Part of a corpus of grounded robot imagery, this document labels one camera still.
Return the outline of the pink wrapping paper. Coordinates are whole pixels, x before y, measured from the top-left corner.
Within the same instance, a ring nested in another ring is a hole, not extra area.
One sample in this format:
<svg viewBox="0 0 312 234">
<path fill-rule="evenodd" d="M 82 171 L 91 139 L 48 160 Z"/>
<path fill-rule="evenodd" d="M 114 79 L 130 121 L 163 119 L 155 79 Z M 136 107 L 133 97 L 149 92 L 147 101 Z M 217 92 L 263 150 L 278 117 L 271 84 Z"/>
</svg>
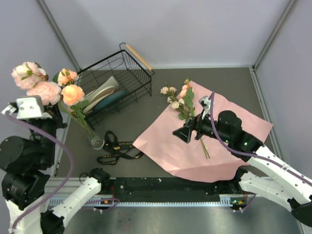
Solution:
<svg viewBox="0 0 312 234">
<path fill-rule="evenodd" d="M 210 96 L 211 90 L 190 81 L 194 88 L 193 99 L 195 113 L 202 111 L 198 100 Z M 273 125 L 250 113 L 237 104 L 228 101 L 220 94 L 214 96 L 214 120 L 222 111 L 233 111 L 242 120 L 242 129 L 252 134 L 263 143 L 267 139 Z M 135 141 L 134 146 L 156 162 L 162 169 L 173 176 L 199 182 L 216 182 L 231 180 L 237 169 L 248 164 L 233 156 L 221 143 L 214 138 L 203 136 L 203 142 L 210 158 L 204 155 L 201 142 L 195 140 L 192 133 L 190 143 L 185 143 L 172 132 L 183 126 L 177 111 L 169 105 L 161 115 Z"/>
</svg>

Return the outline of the black ribbon gold lettering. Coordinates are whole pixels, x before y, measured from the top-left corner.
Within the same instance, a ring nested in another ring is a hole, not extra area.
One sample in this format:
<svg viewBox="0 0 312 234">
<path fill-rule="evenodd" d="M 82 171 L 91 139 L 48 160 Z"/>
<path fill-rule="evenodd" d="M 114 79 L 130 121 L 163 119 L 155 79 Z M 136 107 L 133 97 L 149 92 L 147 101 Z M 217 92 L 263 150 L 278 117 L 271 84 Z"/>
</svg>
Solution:
<svg viewBox="0 0 312 234">
<path fill-rule="evenodd" d="M 107 131 L 104 136 L 103 150 L 107 152 L 107 155 L 99 156 L 97 163 L 100 165 L 114 166 L 117 164 L 120 158 L 126 160 L 140 159 L 144 156 L 142 151 L 139 151 L 136 155 L 131 156 L 128 153 L 131 150 L 136 150 L 132 141 L 119 141 L 117 136 L 112 131 Z"/>
</svg>

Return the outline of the peach rose flower stem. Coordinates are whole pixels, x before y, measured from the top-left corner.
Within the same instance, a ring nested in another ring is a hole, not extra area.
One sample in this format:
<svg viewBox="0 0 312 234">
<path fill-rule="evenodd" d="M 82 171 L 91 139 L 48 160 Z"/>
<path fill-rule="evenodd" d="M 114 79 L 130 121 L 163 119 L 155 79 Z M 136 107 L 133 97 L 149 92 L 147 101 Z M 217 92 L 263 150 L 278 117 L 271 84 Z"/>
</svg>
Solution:
<svg viewBox="0 0 312 234">
<path fill-rule="evenodd" d="M 78 74 L 66 68 L 55 74 L 53 82 L 61 88 L 58 107 L 82 128 L 90 143 L 93 144 L 97 137 L 83 113 L 83 109 L 87 107 L 89 101 L 86 99 L 83 89 L 75 84 L 77 80 Z"/>
</svg>

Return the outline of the pale pink peony stem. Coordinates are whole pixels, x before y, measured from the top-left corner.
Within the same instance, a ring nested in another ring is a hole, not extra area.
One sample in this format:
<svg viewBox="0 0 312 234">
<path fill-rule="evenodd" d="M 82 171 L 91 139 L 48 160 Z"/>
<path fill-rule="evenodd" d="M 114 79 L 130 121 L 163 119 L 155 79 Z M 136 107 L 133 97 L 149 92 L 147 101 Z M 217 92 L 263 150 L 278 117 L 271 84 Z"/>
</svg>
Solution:
<svg viewBox="0 0 312 234">
<path fill-rule="evenodd" d="M 48 81 L 48 75 L 41 66 L 35 62 L 24 62 L 15 67 L 11 73 L 15 84 L 26 90 L 28 96 L 40 96 L 42 104 L 55 105 L 61 99 L 60 87 Z"/>
</svg>

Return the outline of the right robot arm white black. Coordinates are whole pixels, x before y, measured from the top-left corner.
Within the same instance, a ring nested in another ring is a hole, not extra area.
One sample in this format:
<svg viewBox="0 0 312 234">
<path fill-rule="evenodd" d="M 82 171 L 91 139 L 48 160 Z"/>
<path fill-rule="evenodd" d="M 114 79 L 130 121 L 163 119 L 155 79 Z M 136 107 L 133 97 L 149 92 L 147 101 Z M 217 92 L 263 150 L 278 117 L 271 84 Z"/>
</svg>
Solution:
<svg viewBox="0 0 312 234">
<path fill-rule="evenodd" d="M 312 225 L 312 180 L 293 169 L 276 156 L 267 146 L 242 129 L 242 121 L 232 111 L 222 111 L 217 120 L 210 114 L 199 114 L 189 119 L 173 135 L 189 143 L 192 132 L 195 139 L 203 136 L 217 139 L 233 156 L 266 174 L 267 181 L 246 170 L 227 182 L 233 193 L 241 190 L 260 195 L 288 210 L 306 226 Z"/>
</svg>

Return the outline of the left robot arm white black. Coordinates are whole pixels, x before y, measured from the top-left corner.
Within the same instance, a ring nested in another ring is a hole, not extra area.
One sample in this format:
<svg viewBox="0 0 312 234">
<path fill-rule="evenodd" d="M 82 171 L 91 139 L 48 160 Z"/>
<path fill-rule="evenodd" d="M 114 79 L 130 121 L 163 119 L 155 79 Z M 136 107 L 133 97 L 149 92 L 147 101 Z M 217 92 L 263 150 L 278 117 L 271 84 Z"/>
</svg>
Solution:
<svg viewBox="0 0 312 234">
<path fill-rule="evenodd" d="M 1 188 L 9 209 L 10 233 L 61 234 L 93 196 L 109 191 L 110 177 L 102 169 L 93 169 L 63 203 L 48 209 L 52 195 L 45 193 L 50 176 L 44 170 L 53 165 L 55 146 L 73 158 L 69 148 L 56 138 L 57 130 L 66 128 L 61 113 L 56 107 L 48 111 L 31 107 L 27 112 L 11 102 L 3 114 L 30 130 L 28 139 L 10 136 L 0 145 L 0 167 L 5 172 Z"/>
</svg>

